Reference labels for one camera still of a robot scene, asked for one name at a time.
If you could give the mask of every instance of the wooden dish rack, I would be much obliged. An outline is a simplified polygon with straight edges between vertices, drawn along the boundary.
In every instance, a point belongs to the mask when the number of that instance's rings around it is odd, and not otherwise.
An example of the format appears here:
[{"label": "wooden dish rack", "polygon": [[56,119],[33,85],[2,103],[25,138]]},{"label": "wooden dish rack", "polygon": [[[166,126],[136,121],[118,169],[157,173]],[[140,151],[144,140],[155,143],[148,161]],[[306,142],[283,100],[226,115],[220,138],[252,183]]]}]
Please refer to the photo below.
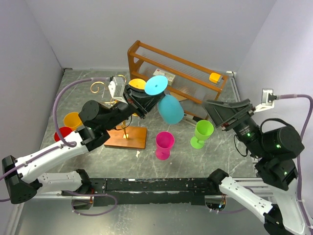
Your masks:
[{"label": "wooden dish rack", "polygon": [[174,82],[167,90],[201,104],[208,99],[217,100],[228,76],[222,75],[217,83],[209,81],[209,70],[170,53],[136,41],[128,50],[128,63],[131,79],[141,78],[147,81],[153,77],[156,69],[175,75]]}]

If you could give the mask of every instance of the wall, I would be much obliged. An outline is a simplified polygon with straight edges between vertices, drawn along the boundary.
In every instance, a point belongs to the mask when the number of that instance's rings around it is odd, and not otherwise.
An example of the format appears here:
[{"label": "wall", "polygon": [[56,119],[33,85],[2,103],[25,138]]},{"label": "wall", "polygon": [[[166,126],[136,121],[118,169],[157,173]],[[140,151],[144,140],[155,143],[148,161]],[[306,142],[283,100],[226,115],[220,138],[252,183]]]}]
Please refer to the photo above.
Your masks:
[{"label": "wall", "polygon": [[141,40],[236,71],[276,0],[26,0],[62,67],[124,69]]},{"label": "wall", "polygon": [[[37,151],[61,68],[24,0],[0,0],[1,158]],[[0,182],[0,198],[8,198]],[[13,206],[0,203],[0,234]]]},{"label": "wall", "polygon": [[[260,103],[262,88],[273,88],[275,94],[313,95],[313,2],[278,0],[256,37],[245,61],[237,73],[241,98]],[[266,118],[283,118],[300,132],[308,112],[309,102],[298,98],[280,100],[275,108],[256,114],[261,123]],[[266,128],[277,127],[275,122]],[[301,156],[303,169],[303,196],[313,214],[313,122],[304,136],[305,150]]]}]

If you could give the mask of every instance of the blue cup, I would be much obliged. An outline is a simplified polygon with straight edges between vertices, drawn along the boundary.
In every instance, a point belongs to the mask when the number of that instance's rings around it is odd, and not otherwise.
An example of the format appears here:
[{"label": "blue cup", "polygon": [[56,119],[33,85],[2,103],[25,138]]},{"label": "blue cup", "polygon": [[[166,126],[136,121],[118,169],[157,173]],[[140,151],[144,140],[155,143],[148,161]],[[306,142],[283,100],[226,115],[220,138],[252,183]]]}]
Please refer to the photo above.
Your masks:
[{"label": "blue cup", "polygon": [[184,117],[184,110],[179,101],[167,94],[157,105],[158,112],[168,124],[177,124]]}]

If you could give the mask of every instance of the yellow cup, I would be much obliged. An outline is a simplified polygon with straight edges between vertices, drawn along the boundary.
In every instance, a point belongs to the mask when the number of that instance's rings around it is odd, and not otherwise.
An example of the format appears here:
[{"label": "yellow cup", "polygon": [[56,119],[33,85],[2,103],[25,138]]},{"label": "yellow cup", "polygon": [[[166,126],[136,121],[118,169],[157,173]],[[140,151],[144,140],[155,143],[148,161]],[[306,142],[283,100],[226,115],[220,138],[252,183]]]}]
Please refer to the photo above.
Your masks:
[{"label": "yellow cup", "polygon": [[130,80],[130,82],[128,84],[130,86],[135,87],[135,88],[140,89],[140,90],[144,90],[145,86],[146,86],[145,80],[142,80],[140,78],[135,78],[133,80]]},{"label": "yellow cup", "polygon": [[67,114],[65,118],[63,119],[63,123],[65,126],[69,127],[73,131],[75,131],[77,127],[83,124],[78,116],[78,112]]}]

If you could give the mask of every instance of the white wall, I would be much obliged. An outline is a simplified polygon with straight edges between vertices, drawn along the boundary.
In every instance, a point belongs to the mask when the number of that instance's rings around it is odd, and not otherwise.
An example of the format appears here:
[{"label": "white wall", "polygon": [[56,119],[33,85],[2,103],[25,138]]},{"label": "white wall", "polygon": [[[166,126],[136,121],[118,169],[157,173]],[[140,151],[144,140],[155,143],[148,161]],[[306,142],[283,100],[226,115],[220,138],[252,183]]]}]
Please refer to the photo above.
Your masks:
[{"label": "white wall", "polygon": [[[260,103],[262,88],[275,94],[313,95],[313,1],[278,0],[237,73],[241,98]],[[254,116],[258,123],[266,118],[283,118],[300,132],[309,102],[298,98],[280,100],[271,111]],[[267,129],[277,127],[269,122]],[[301,156],[303,196],[313,215],[313,120],[304,136]]]},{"label": "white wall", "polygon": [[[61,72],[26,2],[0,0],[1,159],[39,149]],[[8,198],[4,182],[0,198]],[[11,210],[9,202],[0,203],[0,234]]]},{"label": "white wall", "polygon": [[127,68],[136,41],[236,71],[276,0],[26,0],[62,67]]}]

